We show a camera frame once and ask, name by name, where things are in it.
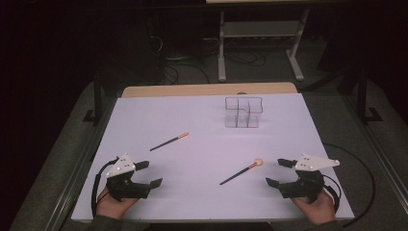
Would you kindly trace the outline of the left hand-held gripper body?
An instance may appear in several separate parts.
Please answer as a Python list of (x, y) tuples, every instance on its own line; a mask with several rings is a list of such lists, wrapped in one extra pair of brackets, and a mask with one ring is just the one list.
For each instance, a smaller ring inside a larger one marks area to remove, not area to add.
[(137, 171), (135, 164), (131, 157), (125, 153), (115, 161), (106, 174), (106, 187), (110, 196), (117, 201), (122, 198), (146, 198), (151, 191), (149, 184), (132, 181), (132, 177)]

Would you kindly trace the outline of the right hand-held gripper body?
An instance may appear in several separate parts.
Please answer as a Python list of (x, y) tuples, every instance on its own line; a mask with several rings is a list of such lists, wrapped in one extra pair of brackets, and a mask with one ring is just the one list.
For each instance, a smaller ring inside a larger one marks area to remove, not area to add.
[(280, 184), (278, 190), (284, 198), (309, 197), (315, 201), (322, 189), (327, 189), (336, 204), (340, 203), (339, 195), (329, 186), (325, 185), (322, 169), (337, 167), (338, 160), (319, 156), (302, 154), (293, 167), (298, 178), (295, 182)]

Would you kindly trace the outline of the round-tip makeup brush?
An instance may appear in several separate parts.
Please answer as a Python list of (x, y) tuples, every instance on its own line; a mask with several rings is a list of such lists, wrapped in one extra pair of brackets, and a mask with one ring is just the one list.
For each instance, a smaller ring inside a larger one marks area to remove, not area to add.
[(237, 172), (234, 175), (230, 176), (229, 178), (225, 179), (224, 181), (222, 181), (219, 184), (224, 185), (224, 184), (230, 182), (231, 180), (237, 178), (238, 176), (244, 174), (245, 172), (249, 171), (250, 169), (252, 169), (254, 167), (261, 166), (263, 164), (263, 162), (264, 161), (262, 159), (255, 159), (255, 161), (251, 165), (249, 165), (248, 167), (243, 168), (242, 170), (240, 170), (239, 172)]

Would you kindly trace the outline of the thin flat-tip makeup brush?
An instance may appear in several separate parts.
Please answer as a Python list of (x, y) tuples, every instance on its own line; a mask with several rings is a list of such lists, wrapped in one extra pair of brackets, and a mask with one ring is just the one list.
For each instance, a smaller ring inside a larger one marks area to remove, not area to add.
[(182, 139), (182, 138), (188, 136), (189, 134), (190, 134), (189, 132), (186, 132), (186, 133), (183, 133), (183, 134), (181, 134), (181, 135), (179, 135), (179, 136), (177, 136), (177, 137), (175, 137), (175, 138), (172, 138), (172, 139), (170, 139), (170, 140), (168, 140), (168, 141), (164, 141), (164, 142), (162, 142), (162, 143), (160, 143), (160, 144), (158, 144), (158, 145), (156, 145), (156, 146), (150, 148), (149, 151), (156, 150), (156, 149), (161, 148), (161, 147), (163, 147), (163, 146), (165, 146), (165, 145), (168, 145), (168, 144), (170, 144), (170, 143), (172, 143), (172, 142), (174, 142), (174, 141), (178, 141), (178, 140), (180, 140), (180, 139)]

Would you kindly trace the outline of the clear acrylic organizer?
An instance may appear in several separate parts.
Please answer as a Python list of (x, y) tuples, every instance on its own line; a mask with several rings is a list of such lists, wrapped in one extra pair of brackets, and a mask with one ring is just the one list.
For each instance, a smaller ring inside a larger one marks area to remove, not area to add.
[(261, 97), (226, 97), (226, 128), (258, 128), (263, 114)]

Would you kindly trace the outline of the person's left hand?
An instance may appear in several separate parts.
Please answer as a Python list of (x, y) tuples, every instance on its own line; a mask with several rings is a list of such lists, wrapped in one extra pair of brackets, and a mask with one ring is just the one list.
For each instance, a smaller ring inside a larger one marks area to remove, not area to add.
[(139, 200), (137, 198), (122, 198), (120, 201), (112, 198), (110, 192), (105, 188), (97, 196), (96, 214), (98, 216), (122, 219), (126, 212)]

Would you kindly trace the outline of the person's right hand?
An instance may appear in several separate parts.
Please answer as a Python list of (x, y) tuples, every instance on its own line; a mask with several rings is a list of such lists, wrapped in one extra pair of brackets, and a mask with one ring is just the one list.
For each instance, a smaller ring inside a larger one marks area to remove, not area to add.
[(336, 219), (332, 197), (322, 190), (314, 202), (294, 197), (292, 203), (314, 225), (321, 225)]

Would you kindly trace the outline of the white table board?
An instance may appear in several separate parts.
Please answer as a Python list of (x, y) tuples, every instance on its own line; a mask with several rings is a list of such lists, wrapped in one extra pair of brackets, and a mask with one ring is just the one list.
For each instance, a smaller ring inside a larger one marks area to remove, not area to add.
[[(226, 128), (226, 97), (261, 97), (258, 128)], [(183, 133), (178, 141), (150, 148)], [(267, 184), (296, 179), (294, 170), (278, 159), (302, 154), (324, 157), (326, 151), (299, 93), (120, 98), (94, 156), (72, 219), (92, 218), (90, 195), (106, 164), (127, 153), (134, 162), (148, 161), (135, 182), (162, 178), (160, 188), (127, 212), (126, 219), (145, 222), (255, 221), (300, 218), (290, 200)], [(230, 182), (222, 181), (262, 159)]]

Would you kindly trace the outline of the black metal stand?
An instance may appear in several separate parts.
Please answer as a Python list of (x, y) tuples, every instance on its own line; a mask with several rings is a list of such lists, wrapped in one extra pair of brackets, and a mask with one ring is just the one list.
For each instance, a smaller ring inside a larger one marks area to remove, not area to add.
[(359, 71), (359, 82), (357, 90), (357, 115), (364, 124), (373, 121), (382, 121), (382, 117), (375, 108), (367, 107), (368, 77), (366, 71)]
[(102, 86), (100, 82), (99, 73), (96, 72), (93, 76), (93, 108), (87, 110), (83, 121), (91, 122), (96, 126), (101, 120), (103, 113), (103, 104), (102, 104)]

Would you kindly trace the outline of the silver frame rail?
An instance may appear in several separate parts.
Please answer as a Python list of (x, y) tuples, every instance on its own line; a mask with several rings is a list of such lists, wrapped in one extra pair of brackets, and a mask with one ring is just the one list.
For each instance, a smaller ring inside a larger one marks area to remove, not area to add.
[(61, 231), (70, 219), (115, 102), (115, 98), (108, 97), (101, 104), (95, 100), (79, 100), (75, 105), (47, 159), (49, 179), (46, 182), (54, 182), (58, 188), (44, 231)]
[(343, 96), (342, 100), (408, 214), (408, 125), (383, 95), (369, 99), (366, 121), (357, 115), (357, 104), (352, 96)]

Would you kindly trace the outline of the white metal desk frame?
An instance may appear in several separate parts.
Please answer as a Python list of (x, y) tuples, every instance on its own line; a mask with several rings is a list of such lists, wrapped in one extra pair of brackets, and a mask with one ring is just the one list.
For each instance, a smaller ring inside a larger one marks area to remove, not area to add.
[(224, 12), (220, 13), (218, 37), (218, 80), (226, 81), (224, 57), (224, 40), (238, 38), (293, 38), (293, 46), (286, 50), (286, 55), (293, 71), (295, 80), (301, 82), (304, 76), (296, 59), (296, 53), (309, 16), (309, 9), (305, 9), (298, 20), (278, 21), (238, 21), (231, 22), (224, 19)]

